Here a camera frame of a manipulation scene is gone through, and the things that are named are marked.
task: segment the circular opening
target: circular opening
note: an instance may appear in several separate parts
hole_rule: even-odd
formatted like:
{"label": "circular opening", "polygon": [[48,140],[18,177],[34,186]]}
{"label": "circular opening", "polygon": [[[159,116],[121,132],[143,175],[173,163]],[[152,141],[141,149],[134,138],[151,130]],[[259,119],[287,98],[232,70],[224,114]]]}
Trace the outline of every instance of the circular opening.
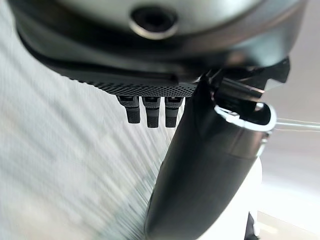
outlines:
{"label": "circular opening", "polygon": [[135,9],[131,14],[131,20],[134,23],[132,29],[143,37],[151,37],[151,34],[163,34],[163,38],[171,36],[169,33],[177,23],[177,16],[169,9],[148,6]]}

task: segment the round hole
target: round hole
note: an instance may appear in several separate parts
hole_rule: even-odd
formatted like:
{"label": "round hole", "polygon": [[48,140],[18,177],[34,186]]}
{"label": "round hole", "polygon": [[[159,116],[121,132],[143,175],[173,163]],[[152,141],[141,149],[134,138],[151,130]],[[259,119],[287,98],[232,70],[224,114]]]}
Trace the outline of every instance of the round hole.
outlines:
{"label": "round hole", "polygon": [[131,29],[138,35],[152,40],[162,40],[174,35],[178,29],[177,15],[159,6],[145,6],[131,13]]}

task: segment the silver trim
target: silver trim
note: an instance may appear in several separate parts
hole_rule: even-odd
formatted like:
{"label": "silver trim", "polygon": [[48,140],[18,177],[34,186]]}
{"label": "silver trim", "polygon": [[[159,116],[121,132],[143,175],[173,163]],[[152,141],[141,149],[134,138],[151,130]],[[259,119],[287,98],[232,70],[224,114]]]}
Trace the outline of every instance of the silver trim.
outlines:
{"label": "silver trim", "polygon": [[270,132],[272,129],[275,128],[277,124],[277,114],[275,109],[268,105],[270,109],[270,120],[267,125],[259,125],[255,124],[249,121],[245,121],[240,119],[239,115],[232,115],[231,111],[224,109],[222,107],[219,107],[216,105],[214,107],[214,110],[217,114],[219,114],[221,117],[223,117],[228,123],[234,124],[240,128],[245,128],[251,131],[256,131],[256,132]]}
{"label": "silver trim", "polygon": [[178,30],[178,24],[175,23],[172,27],[170,27],[167,31],[163,32],[152,32],[144,29],[143,27],[139,26],[133,19],[130,19],[129,26],[136,34],[139,36],[150,39],[150,40],[162,40],[167,39],[173,36]]}

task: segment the textured plastic surface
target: textured plastic surface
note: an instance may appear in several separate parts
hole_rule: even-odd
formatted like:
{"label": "textured plastic surface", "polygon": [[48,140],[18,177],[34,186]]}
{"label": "textured plastic surface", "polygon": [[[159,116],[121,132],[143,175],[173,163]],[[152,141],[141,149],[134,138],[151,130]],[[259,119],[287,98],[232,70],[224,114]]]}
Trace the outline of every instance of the textured plastic surface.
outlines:
{"label": "textured plastic surface", "polygon": [[201,82],[186,104],[161,165],[144,226],[149,240],[202,235],[227,207],[268,137],[218,115],[207,88]]}

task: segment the black plastic part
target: black plastic part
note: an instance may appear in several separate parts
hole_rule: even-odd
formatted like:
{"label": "black plastic part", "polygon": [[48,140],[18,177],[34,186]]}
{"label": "black plastic part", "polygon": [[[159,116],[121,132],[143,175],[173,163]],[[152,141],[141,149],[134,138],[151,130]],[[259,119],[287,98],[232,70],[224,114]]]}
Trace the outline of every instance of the black plastic part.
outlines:
{"label": "black plastic part", "polygon": [[175,128],[179,107],[183,102],[182,97],[165,97],[165,126],[167,128]]}
{"label": "black plastic part", "polygon": [[160,101],[160,97],[142,97],[148,128],[157,128],[159,126]]}
{"label": "black plastic part", "polygon": [[199,83],[160,168],[146,215],[148,240],[195,240],[225,210],[266,133],[241,128],[214,111]]}
{"label": "black plastic part", "polygon": [[255,220],[249,212],[248,220],[246,222],[244,240],[259,240],[259,237],[255,235],[254,224]]}
{"label": "black plastic part", "polygon": [[119,103],[125,107],[126,116],[130,124],[140,123],[140,107],[138,96],[116,96]]}
{"label": "black plastic part", "polygon": [[128,123],[139,124],[140,123],[140,108],[126,108],[126,116],[128,118]]}

